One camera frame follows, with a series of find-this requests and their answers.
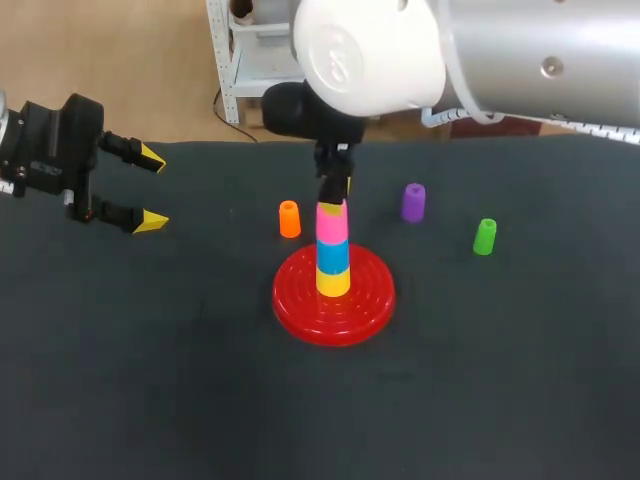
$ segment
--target red base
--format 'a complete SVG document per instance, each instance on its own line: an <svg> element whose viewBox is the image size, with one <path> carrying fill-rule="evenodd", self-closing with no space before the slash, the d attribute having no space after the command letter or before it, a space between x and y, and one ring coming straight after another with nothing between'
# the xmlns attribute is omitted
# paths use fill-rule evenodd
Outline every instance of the red base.
<svg viewBox="0 0 640 480"><path fill-rule="evenodd" d="M329 298L316 289L316 247L301 248L282 264L273 282L273 308L296 337L316 345L343 347L363 342L391 319L396 292L391 272L369 250L349 249L351 289Z"/></svg>

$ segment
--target white cable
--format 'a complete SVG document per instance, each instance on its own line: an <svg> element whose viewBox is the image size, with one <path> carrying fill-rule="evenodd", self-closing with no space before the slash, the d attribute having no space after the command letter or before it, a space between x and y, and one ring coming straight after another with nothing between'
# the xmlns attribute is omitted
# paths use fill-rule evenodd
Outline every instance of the white cable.
<svg viewBox="0 0 640 480"><path fill-rule="evenodd" d="M467 81L464 78L464 71L462 70L462 64L458 57L458 50L453 39L453 25L451 23L451 10L449 8L449 0L440 0L438 3L438 27L440 28L440 45L444 61L449 72L449 80L456 92L456 96L464 110L467 111L476 122L482 125L491 125L492 123L499 123L504 119L504 115L494 113L492 117L483 112L478 104Z"/></svg>
<svg viewBox="0 0 640 480"><path fill-rule="evenodd" d="M513 118L520 118L522 120L546 123L595 137L608 138L609 140L629 143L632 145L640 145L640 130L635 130L633 128L611 127L608 125L595 125L591 123L564 122L560 120L548 120L546 118L525 117L522 115L509 116ZM422 124L427 128L439 127L440 125L446 125L465 118L472 118L472 116L462 108L452 108L435 115L432 115L431 111L426 109L422 112Z"/></svg>

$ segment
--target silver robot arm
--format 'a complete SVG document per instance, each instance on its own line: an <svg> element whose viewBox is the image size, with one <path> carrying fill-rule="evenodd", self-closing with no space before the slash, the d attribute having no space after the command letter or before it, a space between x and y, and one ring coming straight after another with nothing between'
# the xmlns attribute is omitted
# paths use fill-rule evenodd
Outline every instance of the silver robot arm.
<svg viewBox="0 0 640 480"><path fill-rule="evenodd" d="M344 113L506 114L640 141L637 0L291 1L305 78Z"/></svg>

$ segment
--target orange peg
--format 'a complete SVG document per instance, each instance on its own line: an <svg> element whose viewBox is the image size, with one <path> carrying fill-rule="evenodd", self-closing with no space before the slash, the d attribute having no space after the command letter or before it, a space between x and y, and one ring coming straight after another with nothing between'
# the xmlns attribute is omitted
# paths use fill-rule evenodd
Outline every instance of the orange peg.
<svg viewBox="0 0 640 480"><path fill-rule="evenodd" d="M300 211L293 200L286 200L280 204L280 235L284 238L296 238L300 235Z"/></svg>

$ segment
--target robot logo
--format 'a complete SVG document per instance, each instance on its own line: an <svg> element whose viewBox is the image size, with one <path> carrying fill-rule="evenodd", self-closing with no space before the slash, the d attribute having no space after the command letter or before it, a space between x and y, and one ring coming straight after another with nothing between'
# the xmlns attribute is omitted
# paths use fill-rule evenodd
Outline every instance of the robot logo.
<svg viewBox="0 0 640 480"><path fill-rule="evenodd" d="M358 44L338 27L325 27L313 37L310 60L318 78L337 92L348 92L362 77Z"/></svg>

